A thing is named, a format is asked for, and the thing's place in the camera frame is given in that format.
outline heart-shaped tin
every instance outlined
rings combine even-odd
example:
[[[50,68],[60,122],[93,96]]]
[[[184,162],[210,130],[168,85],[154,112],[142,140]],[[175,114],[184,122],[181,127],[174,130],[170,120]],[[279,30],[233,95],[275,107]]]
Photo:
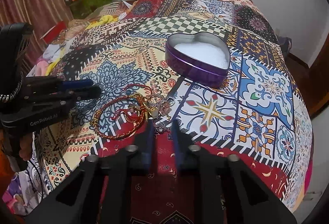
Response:
[[[182,43],[201,42],[219,47],[225,54],[228,63],[227,69],[222,69],[211,64],[190,57],[177,49],[175,46]],[[230,66],[230,50],[225,42],[219,37],[207,32],[196,34],[172,34],[166,43],[166,61],[178,74],[194,82],[212,88],[219,88],[223,83]]]

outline bed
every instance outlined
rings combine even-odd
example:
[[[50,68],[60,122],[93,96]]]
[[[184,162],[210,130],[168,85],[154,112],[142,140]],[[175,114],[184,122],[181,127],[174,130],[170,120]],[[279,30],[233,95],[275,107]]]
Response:
[[[180,77],[165,61],[169,35],[201,31],[221,37],[231,52],[219,89]],[[131,144],[133,136],[98,137],[90,121],[95,109],[120,96],[125,86],[144,84],[175,99],[160,120],[164,125],[178,119],[181,129],[211,153],[238,154],[292,212],[302,201],[312,170],[310,118],[276,35],[251,0],[138,0],[122,20],[75,36],[51,74],[91,78],[102,95],[80,102],[69,119],[35,135],[47,193],[87,155],[108,156]],[[145,94],[142,88],[136,91]],[[129,129],[123,117],[109,118],[114,110],[108,108],[99,124],[112,135]],[[157,167],[132,180],[131,223],[193,223],[193,193],[190,182],[177,176],[170,132],[156,136],[156,147]]]

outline black cord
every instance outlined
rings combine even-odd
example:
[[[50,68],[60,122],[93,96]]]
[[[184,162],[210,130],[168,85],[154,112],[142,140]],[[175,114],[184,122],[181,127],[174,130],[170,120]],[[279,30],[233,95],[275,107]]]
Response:
[[[43,199],[43,184],[42,184],[42,179],[41,179],[41,175],[39,173],[39,170],[36,168],[36,166],[34,165],[34,163],[31,162],[31,160],[29,160],[29,162],[31,163],[31,165],[33,165],[33,167],[35,168],[38,176],[39,176],[39,179],[40,179],[40,184],[41,184],[41,200]]]
[[[26,169],[26,173],[29,176],[29,180],[30,180],[29,182],[31,183],[33,192],[37,192],[37,189],[35,189],[34,186],[33,186],[33,184],[32,184],[32,179],[31,179],[31,176],[30,176],[30,173],[29,173],[29,170],[28,169]]]

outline silver chain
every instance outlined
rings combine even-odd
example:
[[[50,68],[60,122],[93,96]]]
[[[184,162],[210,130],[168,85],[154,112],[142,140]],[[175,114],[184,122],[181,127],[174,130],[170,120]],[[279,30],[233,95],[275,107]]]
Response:
[[[23,72],[21,71],[20,79],[19,79],[19,82],[18,82],[15,90],[8,95],[0,94],[0,102],[7,103],[7,102],[12,101],[16,97],[17,93],[20,91],[22,83],[23,83]]]

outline yellow cloth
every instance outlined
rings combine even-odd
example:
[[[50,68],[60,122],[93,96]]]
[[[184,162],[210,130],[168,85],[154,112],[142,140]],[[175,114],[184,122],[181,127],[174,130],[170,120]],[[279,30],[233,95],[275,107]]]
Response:
[[[61,50],[60,50],[60,56],[58,57],[57,60],[55,60],[54,62],[50,63],[48,68],[47,68],[47,71],[46,71],[46,74],[45,75],[49,75],[49,73],[52,71],[52,69],[55,67],[55,65],[60,61],[60,59],[64,56],[64,51],[65,51],[65,47],[63,47]]]
[[[90,23],[86,30],[87,29],[90,29],[90,28],[93,28],[93,27],[96,27],[96,26],[99,26],[99,25],[103,25],[105,23],[110,23],[110,22],[115,22],[115,21],[118,21],[118,18],[114,18],[112,15],[104,15],[100,18],[99,21],[97,22],[93,22],[93,23]]]

